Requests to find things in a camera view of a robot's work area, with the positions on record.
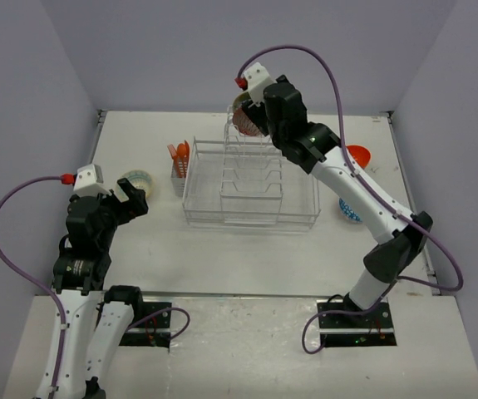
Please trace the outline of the yellow patterned bowl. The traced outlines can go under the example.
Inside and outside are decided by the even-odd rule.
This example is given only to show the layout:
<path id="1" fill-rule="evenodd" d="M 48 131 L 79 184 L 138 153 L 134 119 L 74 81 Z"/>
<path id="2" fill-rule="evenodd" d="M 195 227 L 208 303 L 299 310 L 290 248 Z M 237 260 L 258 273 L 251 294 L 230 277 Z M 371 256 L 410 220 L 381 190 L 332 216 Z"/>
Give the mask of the yellow patterned bowl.
<path id="1" fill-rule="evenodd" d="M 144 170 L 130 170 L 123 174 L 121 178 L 127 179 L 136 189 L 143 190 L 146 199 L 150 198 L 152 191 L 155 188 L 155 179 Z M 118 184 L 116 184 L 114 191 L 121 202 L 128 200 L 127 194 Z"/>

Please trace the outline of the red rimmed patterned bowl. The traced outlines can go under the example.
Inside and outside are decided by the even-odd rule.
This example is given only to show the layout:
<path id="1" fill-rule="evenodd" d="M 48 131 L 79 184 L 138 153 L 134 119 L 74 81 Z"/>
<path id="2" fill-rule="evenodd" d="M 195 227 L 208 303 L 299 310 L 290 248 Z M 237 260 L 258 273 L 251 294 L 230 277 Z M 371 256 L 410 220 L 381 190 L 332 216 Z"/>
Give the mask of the red rimmed patterned bowl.
<path id="1" fill-rule="evenodd" d="M 232 122 L 236 130 L 246 136 L 264 136 L 264 133 L 250 120 L 250 118 L 239 107 L 233 111 Z"/>

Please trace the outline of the orange bowl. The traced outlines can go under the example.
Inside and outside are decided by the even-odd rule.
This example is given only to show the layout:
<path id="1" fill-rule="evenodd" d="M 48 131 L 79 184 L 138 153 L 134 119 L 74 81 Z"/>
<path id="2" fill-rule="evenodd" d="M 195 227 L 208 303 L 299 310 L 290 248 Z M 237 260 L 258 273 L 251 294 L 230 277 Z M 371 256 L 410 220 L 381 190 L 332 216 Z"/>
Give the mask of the orange bowl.
<path id="1" fill-rule="evenodd" d="M 351 160 L 354 160 L 362 169 L 366 169 L 372 155 L 368 148 L 362 145 L 347 145 L 346 150 Z"/>

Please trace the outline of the dark blue triangle bowl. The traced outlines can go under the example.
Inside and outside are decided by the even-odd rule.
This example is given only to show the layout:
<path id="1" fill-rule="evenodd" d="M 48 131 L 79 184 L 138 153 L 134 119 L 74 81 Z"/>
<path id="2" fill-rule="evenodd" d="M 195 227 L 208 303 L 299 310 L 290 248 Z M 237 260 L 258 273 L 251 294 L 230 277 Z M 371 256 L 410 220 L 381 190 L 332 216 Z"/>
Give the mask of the dark blue triangle bowl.
<path id="1" fill-rule="evenodd" d="M 356 224 L 362 222 L 361 217 L 342 198 L 338 200 L 338 206 L 345 219 Z"/>

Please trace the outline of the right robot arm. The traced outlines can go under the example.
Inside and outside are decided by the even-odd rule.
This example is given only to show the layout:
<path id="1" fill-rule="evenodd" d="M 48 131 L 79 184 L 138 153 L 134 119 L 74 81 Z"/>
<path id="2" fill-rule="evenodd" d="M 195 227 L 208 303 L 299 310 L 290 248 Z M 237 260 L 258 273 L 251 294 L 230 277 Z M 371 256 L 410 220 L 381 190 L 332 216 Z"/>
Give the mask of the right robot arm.
<path id="1" fill-rule="evenodd" d="M 239 127 L 269 136 L 287 160 L 344 200 L 376 240 L 343 306 L 345 320 L 361 327 L 372 318 L 372 305 L 422 251 L 431 216 L 397 203 L 347 154 L 335 132 L 309 121 L 300 92 L 285 76 L 248 74 L 237 83 L 248 95 L 240 106 L 247 121 Z"/>

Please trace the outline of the blue zigzag patterned bowl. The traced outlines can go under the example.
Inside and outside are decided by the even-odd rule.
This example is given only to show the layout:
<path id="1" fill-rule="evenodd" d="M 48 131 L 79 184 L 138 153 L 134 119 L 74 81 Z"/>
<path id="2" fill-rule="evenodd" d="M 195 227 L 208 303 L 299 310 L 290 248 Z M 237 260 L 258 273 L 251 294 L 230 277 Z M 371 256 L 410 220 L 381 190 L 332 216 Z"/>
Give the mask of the blue zigzag patterned bowl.
<path id="1" fill-rule="evenodd" d="M 239 109 L 242 107 L 242 105 L 250 100 L 250 95 L 247 91 L 241 92 L 238 96 L 235 97 L 232 103 L 232 108 L 235 111 L 236 109 Z"/>

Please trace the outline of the white cutlery caddy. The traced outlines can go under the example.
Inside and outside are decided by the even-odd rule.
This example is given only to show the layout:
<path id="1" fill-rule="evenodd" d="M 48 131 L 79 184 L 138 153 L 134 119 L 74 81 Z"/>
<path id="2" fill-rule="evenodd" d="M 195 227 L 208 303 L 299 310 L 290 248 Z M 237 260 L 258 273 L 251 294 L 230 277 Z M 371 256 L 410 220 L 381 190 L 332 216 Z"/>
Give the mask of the white cutlery caddy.
<path id="1" fill-rule="evenodd" d="M 182 197 L 185 192 L 185 185 L 188 173 L 187 159 L 177 156 L 172 160 L 171 183 L 175 195 Z"/>

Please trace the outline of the orange plastic fork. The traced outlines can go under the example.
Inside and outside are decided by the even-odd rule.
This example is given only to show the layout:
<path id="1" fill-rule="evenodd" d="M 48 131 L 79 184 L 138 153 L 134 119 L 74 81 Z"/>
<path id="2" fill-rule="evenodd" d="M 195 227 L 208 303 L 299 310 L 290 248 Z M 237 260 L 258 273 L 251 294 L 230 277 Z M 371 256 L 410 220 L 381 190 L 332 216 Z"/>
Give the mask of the orange plastic fork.
<path id="1" fill-rule="evenodd" d="M 179 164 L 179 157 L 177 155 L 176 149 L 172 144 L 167 145 L 167 149 L 170 153 L 170 157 L 173 160 L 173 165 L 175 168 L 175 173 L 179 178 L 182 178 L 181 168 Z"/>

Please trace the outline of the orange plastic spoon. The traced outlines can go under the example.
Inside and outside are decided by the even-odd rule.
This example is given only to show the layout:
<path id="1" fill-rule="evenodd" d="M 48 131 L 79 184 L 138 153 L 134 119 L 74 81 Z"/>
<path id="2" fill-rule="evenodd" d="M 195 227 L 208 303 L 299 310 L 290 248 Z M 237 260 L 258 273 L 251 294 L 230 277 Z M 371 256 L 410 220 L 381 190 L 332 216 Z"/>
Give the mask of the orange plastic spoon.
<path id="1" fill-rule="evenodd" d="M 177 155 L 179 157 L 179 162 L 180 162 L 180 168 L 181 168 L 181 173 L 182 177 L 185 178 L 185 170 L 184 170 L 184 163 L 183 163 L 183 143 L 178 144 L 177 149 L 176 149 Z"/>

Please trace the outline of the orange plastic knife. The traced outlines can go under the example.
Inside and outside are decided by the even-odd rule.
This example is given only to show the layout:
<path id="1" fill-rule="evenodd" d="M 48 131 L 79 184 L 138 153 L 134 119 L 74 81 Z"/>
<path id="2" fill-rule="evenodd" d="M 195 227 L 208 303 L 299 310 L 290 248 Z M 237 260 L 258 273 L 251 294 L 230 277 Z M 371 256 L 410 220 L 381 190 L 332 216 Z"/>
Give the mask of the orange plastic knife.
<path id="1" fill-rule="evenodd" d="M 189 168 L 189 163 L 190 163 L 190 144 L 187 140 L 183 142 L 183 163 L 184 163 L 184 170 L 185 170 L 185 176 L 188 174 L 188 168 Z"/>

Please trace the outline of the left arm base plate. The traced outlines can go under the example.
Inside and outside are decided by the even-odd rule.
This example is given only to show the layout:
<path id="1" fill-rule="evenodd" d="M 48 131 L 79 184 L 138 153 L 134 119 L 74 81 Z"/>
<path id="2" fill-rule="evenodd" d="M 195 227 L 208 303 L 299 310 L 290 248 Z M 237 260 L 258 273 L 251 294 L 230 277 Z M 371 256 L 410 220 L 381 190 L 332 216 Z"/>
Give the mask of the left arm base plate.
<path id="1" fill-rule="evenodd" d="M 170 308 L 169 302 L 143 302 L 141 310 L 135 315 L 134 322 L 143 317 Z M 163 312 L 126 332 L 120 341 L 121 347 L 163 347 L 170 348 L 170 312 Z"/>

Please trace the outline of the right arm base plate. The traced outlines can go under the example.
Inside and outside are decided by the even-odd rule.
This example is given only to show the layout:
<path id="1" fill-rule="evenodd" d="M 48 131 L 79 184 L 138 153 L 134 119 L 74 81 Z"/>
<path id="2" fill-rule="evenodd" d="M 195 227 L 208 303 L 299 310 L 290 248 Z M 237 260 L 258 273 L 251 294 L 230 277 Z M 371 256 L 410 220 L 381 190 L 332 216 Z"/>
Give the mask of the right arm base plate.
<path id="1" fill-rule="evenodd" d="M 395 347 L 397 345 L 388 302 L 367 315 L 322 315 L 318 320 L 320 341 L 331 347 Z"/>

